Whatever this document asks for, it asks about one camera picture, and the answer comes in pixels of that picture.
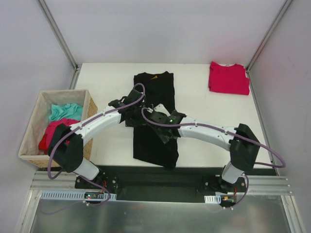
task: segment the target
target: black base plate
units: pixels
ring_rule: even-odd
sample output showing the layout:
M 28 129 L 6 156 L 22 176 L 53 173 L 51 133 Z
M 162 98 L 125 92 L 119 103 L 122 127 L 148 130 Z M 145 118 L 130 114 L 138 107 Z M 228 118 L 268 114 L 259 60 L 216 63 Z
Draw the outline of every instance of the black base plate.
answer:
M 222 168 L 183 168 L 167 170 L 162 167 L 98 166 L 105 172 L 107 189 L 117 194 L 118 200 L 204 202 L 204 196 L 215 195 L 215 190 L 206 186 L 209 179 L 220 175 Z M 274 169 L 253 169 L 247 175 L 276 175 Z M 77 189 L 97 189 L 84 182 L 76 181 Z M 245 191 L 243 178 L 235 186 L 238 192 Z

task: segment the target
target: white table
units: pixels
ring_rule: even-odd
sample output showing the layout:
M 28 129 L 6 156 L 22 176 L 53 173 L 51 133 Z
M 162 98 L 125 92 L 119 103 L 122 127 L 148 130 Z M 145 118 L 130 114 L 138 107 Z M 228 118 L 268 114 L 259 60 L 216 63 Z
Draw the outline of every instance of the white table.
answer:
M 130 92 L 134 75 L 164 71 L 174 73 L 177 111 L 221 126 L 247 124 L 264 143 L 252 95 L 210 92 L 209 65 L 84 63 L 76 89 L 88 89 L 102 110 L 111 100 Z M 230 159 L 228 151 L 210 143 L 191 138 L 179 138 L 177 142 L 178 167 L 223 167 Z M 91 161 L 97 165 L 157 166 L 133 158 L 133 128 L 125 127 L 124 122 L 94 137 Z M 260 149 L 257 162 L 270 162 L 265 149 Z

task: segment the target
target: wicker basket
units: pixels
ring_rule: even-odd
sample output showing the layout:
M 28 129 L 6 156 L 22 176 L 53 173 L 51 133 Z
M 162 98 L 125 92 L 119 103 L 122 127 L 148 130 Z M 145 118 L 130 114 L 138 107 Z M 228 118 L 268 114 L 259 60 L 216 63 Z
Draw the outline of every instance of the wicker basket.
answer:
M 38 145 L 49 124 L 48 115 L 51 114 L 51 105 L 66 103 L 77 103 L 83 106 L 81 120 L 91 117 L 98 110 L 88 90 L 41 91 L 18 152 L 19 158 L 38 167 L 48 166 L 49 156 L 40 151 Z M 83 149 L 83 156 L 88 160 L 91 157 L 92 144 L 93 139 Z M 59 165 L 53 161 L 52 167 L 59 167 Z

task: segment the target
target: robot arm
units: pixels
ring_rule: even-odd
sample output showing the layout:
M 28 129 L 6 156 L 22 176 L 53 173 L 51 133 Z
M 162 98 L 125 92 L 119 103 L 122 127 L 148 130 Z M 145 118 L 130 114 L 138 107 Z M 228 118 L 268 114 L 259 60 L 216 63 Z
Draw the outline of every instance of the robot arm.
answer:
M 102 184 L 100 170 L 83 157 L 83 147 L 103 130 L 127 118 L 136 118 L 137 113 L 140 114 L 138 110 L 141 109 L 142 101 L 143 94 L 133 89 L 128 96 L 111 101 L 104 110 L 84 121 L 70 126 L 58 125 L 48 148 L 49 156 L 66 172 L 75 172 Z
M 66 172 L 75 172 L 95 183 L 102 184 L 102 172 L 93 163 L 83 158 L 83 146 L 101 131 L 126 119 L 138 119 L 142 113 L 147 124 L 164 143 L 178 137 L 191 137 L 215 144 L 230 152 L 231 160 L 224 167 L 215 187 L 218 191 L 225 192 L 224 186 L 234 184 L 239 176 L 253 168 L 259 147 L 225 133 L 230 131 L 258 141 L 248 126 L 240 124 L 239 127 L 234 128 L 207 125 L 176 110 L 169 114 L 161 104 L 154 109 L 142 108 L 142 99 L 143 94 L 133 89 L 127 97 L 110 102 L 104 110 L 84 121 L 69 127 L 59 125 L 49 146 L 49 156 Z M 143 113 L 144 109 L 148 110 L 147 116 Z M 215 130 L 216 128 L 223 129 L 223 132 Z
M 143 110 L 144 119 L 164 143 L 172 138 L 190 137 L 212 143 L 230 152 L 231 160 L 224 167 L 217 187 L 214 187 L 218 191 L 225 191 L 226 185 L 234 184 L 244 172 L 253 169 L 259 146 L 226 133 L 232 132 L 259 142 L 247 125 L 240 124 L 234 128 L 207 124 L 176 110 L 169 114 L 162 104 L 154 109 L 147 109 L 147 116 Z

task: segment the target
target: purple cable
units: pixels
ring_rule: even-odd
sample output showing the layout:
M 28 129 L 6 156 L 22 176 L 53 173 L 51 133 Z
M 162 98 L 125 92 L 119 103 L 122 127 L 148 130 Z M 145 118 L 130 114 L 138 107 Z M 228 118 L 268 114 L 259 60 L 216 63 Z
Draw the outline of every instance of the purple cable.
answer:
M 88 202 L 88 205 L 90 205 L 90 206 L 99 206 L 99 205 L 103 205 L 103 204 L 105 204 L 107 201 L 109 201 L 109 199 L 111 198 L 111 194 L 109 193 L 109 191 L 108 191 L 104 186 L 101 186 L 101 185 L 99 185 L 99 184 L 96 184 L 96 183 L 90 181 L 88 178 L 86 178 L 86 177 L 84 177 L 84 176 L 80 176 L 80 177 L 81 177 L 82 179 L 84 179 L 85 181 L 89 182 L 90 184 L 92 184 L 92 185 L 94 185 L 94 186 L 96 186 L 96 187 L 101 188 L 102 190 L 104 190 L 104 191 L 108 194 L 108 198 L 107 198 L 106 200 L 101 201 L 100 203 L 97 203 L 97 204 L 92 204 L 92 203 L 89 203 L 89 202 Z M 85 200 L 78 200 L 78 201 L 75 201 L 75 202 L 69 204 L 68 206 L 65 206 L 64 208 L 61 208 L 61 209 L 59 209 L 59 210 L 56 210 L 56 211 L 50 212 L 50 213 L 44 212 L 44 211 L 42 210 L 41 203 L 40 203 L 40 204 L 39 204 L 39 211 L 40 211 L 42 214 L 44 214 L 44 215 L 54 215 L 54 214 L 57 214 L 57 213 L 59 213 L 59 212 L 61 212 L 61 211 L 63 211 L 63 210 L 66 210 L 66 209 L 72 207 L 72 206 L 75 205 L 75 204 L 84 203 L 84 202 L 85 202 Z
M 109 114 L 109 113 L 112 113 L 112 112 L 115 112 L 115 111 L 118 111 L 118 110 L 121 110 L 121 109 L 124 109 L 124 108 L 128 108 L 128 107 L 130 107 L 132 105 L 135 105 L 135 104 L 139 103 L 141 100 L 143 100 L 145 98 L 146 90 L 145 90 L 145 86 L 142 83 L 135 84 L 133 89 L 135 89 L 135 87 L 137 87 L 137 86 L 141 86 L 142 87 L 142 95 L 141 95 L 141 97 L 138 100 L 134 101 L 133 103 L 129 103 L 127 105 L 121 106 L 119 108 L 111 109 L 111 110 L 109 110 L 109 111 L 107 111 L 105 113 L 98 114 L 97 116 L 95 116 L 95 117 L 91 118 L 90 120 L 84 122 L 82 124 L 82 126 L 83 127 L 86 126 L 87 124 L 91 123 L 92 121 L 94 121 L 94 120 L 104 116 L 105 114 Z
M 57 148 L 59 147 L 59 145 L 66 140 L 66 138 L 68 138 L 70 135 L 72 135 L 73 133 L 75 133 L 76 131 L 78 131 L 80 129 L 80 127 L 77 127 L 76 129 L 74 129 L 73 131 L 71 131 L 70 133 L 66 134 L 65 136 L 63 136 L 55 145 L 55 147 L 52 149 L 50 158 L 49 158 L 49 163 L 48 163 L 48 177 L 51 180 L 54 180 L 56 177 L 58 177 L 60 175 L 60 173 L 62 173 L 63 170 L 60 170 L 55 176 L 52 176 L 51 174 L 51 165 L 52 165 L 52 160 L 54 157 L 54 154 L 57 150 Z
M 261 163 L 261 162 L 256 162 L 255 164 L 260 164 L 260 165 L 265 165 L 265 166 L 270 166 L 270 167 L 277 167 L 277 168 L 283 168 L 286 166 L 286 163 L 284 161 L 284 159 L 282 158 L 282 156 L 277 153 L 276 151 L 272 150 L 271 148 L 269 148 L 268 146 L 264 145 L 264 144 L 261 144 L 259 142 L 256 142 L 252 139 L 249 139 L 249 138 L 246 138 L 246 137 L 243 137 L 239 134 L 236 134 L 236 133 L 232 133 L 232 132 L 229 132 L 229 131 L 225 131 L 224 129 L 221 129 L 221 128 L 218 128 L 218 127 L 215 127 L 215 126 L 212 126 L 212 125 L 207 125 L 207 124 L 202 124 L 202 123 L 183 123 L 183 124 L 172 124 L 172 125 L 169 125 L 169 124 L 160 124 L 160 123 L 156 123 L 156 122 L 153 122 L 151 120 L 149 120 L 145 114 L 144 114 L 144 110 L 148 110 L 148 108 L 144 107 L 141 109 L 141 115 L 142 117 L 145 119 L 145 121 L 147 121 L 148 123 L 150 124 L 153 124 L 153 125 L 157 125 L 157 126 L 160 126 L 160 127 L 181 127 L 181 126 L 203 126 L 203 127 L 207 127 L 207 128 L 210 128 L 210 129 L 213 129 L 213 130 L 217 130 L 217 131 L 220 131 L 222 133 L 227 133 L 231 136 L 234 136 L 234 137 L 237 137 L 237 138 L 240 138 L 242 140 L 245 140 L 247 142 L 250 142 L 250 143 L 253 143 L 255 144 L 256 146 L 259 146 L 259 147 L 262 147 L 262 148 L 265 148 L 267 151 L 271 152 L 272 154 L 274 154 L 282 163 L 282 165 L 274 165 L 274 164 L 267 164 L 267 163 Z
M 239 204 L 239 203 L 246 197 L 246 194 L 247 194 L 247 192 L 248 192 L 248 188 L 249 188 L 249 179 L 248 179 L 248 176 L 244 175 L 244 179 L 247 181 L 246 190 L 245 190 L 243 196 L 241 197 L 241 199 L 238 200 L 237 203 L 235 203 L 234 207 L 235 207 L 237 204 Z
M 145 86 L 141 83 L 137 83 L 136 85 L 134 85 L 133 89 L 135 89 L 135 87 L 137 86 L 141 86 L 142 87 L 142 95 L 141 97 L 134 101 L 133 103 L 130 103 L 130 104 L 127 104 L 127 105 L 124 105 L 122 107 L 119 107 L 119 108 L 116 108 L 116 109 L 112 109 L 112 110 L 109 110 L 107 112 L 105 112 L 105 114 L 109 114 L 109 113 L 112 113 L 112 112 L 115 112 L 115 111 L 118 111 L 118 110 L 121 110 L 121 109 L 124 109 L 124 108 L 128 108 L 134 104 L 137 104 L 138 102 L 140 102 L 142 99 L 145 98 Z M 86 126 L 87 124 L 91 123 L 92 121 L 102 117 L 104 114 L 99 114 L 93 118 L 91 118 L 90 120 L 86 121 L 85 123 L 82 124 L 82 126 Z M 73 131 L 71 131 L 70 133 L 66 134 L 65 136 L 63 136 L 55 145 L 55 147 L 53 148 L 51 154 L 50 154 L 50 159 L 49 159 L 49 163 L 48 163 L 48 177 L 51 179 L 51 180 L 54 180 L 57 176 L 60 175 L 60 173 L 62 173 L 62 170 L 59 171 L 55 176 L 52 176 L 51 175 L 51 165 L 52 165 L 52 160 L 53 160 L 53 157 L 54 157 L 54 154 L 57 150 L 57 148 L 59 147 L 59 145 L 66 139 L 68 138 L 70 135 L 72 135 L 73 133 L 75 133 L 76 131 L 78 131 L 80 129 L 80 127 L 77 127 L 76 129 L 74 129 Z
M 83 126 L 86 126 L 87 124 L 93 122 L 94 120 L 96 120 L 96 119 L 98 119 L 98 118 L 104 116 L 105 114 L 109 114 L 109 113 L 112 113 L 112 112 L 115 112 L 115 111 L 118 111 L 118 110 L 121 110 L 121 109 L 124 109 L 124 108 L 128 108 L 128 107 L 130 107 L 130 106 L 132 106 L 132 105 L 135 105 L 135 104 L 139 103 L 140 101 L 142 101 L 142 100 L 145 98 L 145 93 L 146 93 L 145 86 L 144 86 L 143 84 L 141 84 L 141 83 L 137 83 L 136 85 L 134 85 L 133 89 L 135 89 L 135 87 L 137 87 L 137 86 L 141 86 L 141 87 L 142 87 L 142 95 L 141 95 L 141 97 L 140 97 L 138 100 L 134 101 L 133 103 L 124 105 L 124 106 L 122 106 L 122 107 L 109 110 L 109 111 L 105 112 L 104 114 L 103 114 L 103 113 L 102 113 L 102 114 L 99 114 L 99 115 L 97 115 L 97 116 L 91 118 L 90 120 L 86 121 L 85 123 L 83 123 L 83 124 L 82 124 L 82 127 L 83 127 Z M 80 127 L 77 127 L 76 129 L 72 130 L 70 133 L 68 133 L 68 134 L 66 134 L 65 136 L 63 136 L 63 137 L 56 143 L 56 145 L 54 146 L 54 148 L 52 149 L 52 152 L 51 152 L 50 158 L 49 158 L 49 163 L 48 163 L 48 177 L 49 177 L 51 180 L 54 180 L 54 179 L 55 179 L 56 177 L 58 177 L 58 176 L 62 173 L 62 171 L 63 171 L 63 170 L 60 170 L 55 176 L 52 176 L 52 174 L 51 174 L 52 161 L 53 161 L 53 157 L 54 157 L 54 155 L 55 155 L 55 152 L 56 152 L 57 148 L 60 146 L 60 144 L 61 144 L 63 141 L 66 140 L 66 138 L 68 138 L 68 137 L 69 137 L 70 135 L 72 135 L 73 133 L 77 132 L 79 129 L 80 129 Z M 99 204 L 91 204 L 91 203 L 89 203 L 89 205 L 91 205 L 91 206 L 102 205 L 102 204 L 106 203 L 106 202 L 111 198 L 111 194 L 109 193 L 109 191 L 108 191 L 105 187 L 103 187 L 103 186 L 101 186 L 101 185 L 98 185 L 98 184 L 96 184 L 96 183 L 90 181 L 90 180 L 87 179 L 86 177 L 81 176 L 81 178 L 84 179 L 85 181 L 89 182 L 90 184 L 92 184 L 92 185 L 94 185 L 94 186 L 97 186 L 97 187 L 101 188 L 101 189 L 104 190 L 106 193 L 108 193 L 108 198 L 107 198 L 107 200 L 104 200 L 104 201 L 100 202 Z M 65 208 L 62 208 L 62 209 L 57 210 L 57 211 L 52 212 L 52 213 L 45 213 L 45 212 L 43 212 L 43 211 L 41 211 L 41 212 L 44 213 L 44 214 L 46 214 L 46 215 L 53 215 L 53 214 L 56 214 L 56 213 L 58 213 L 58 212 L 60 212 L 60 211 L 62 211 L 62 210 L 65 210 L 65 209 L 67 209 L 67 208 L 69 208 L 69 207 L 71 207 L 71 206 L 73 206 L 73 205 L 75 205 L 75 204 L 77 204 L 77 203 L 80 203 L 80 202 L 83 202 L 83 201 L 76 201 L 76 202 L 74 202 L 74 203 L 72 203 L 72 204 L 66 206 Z

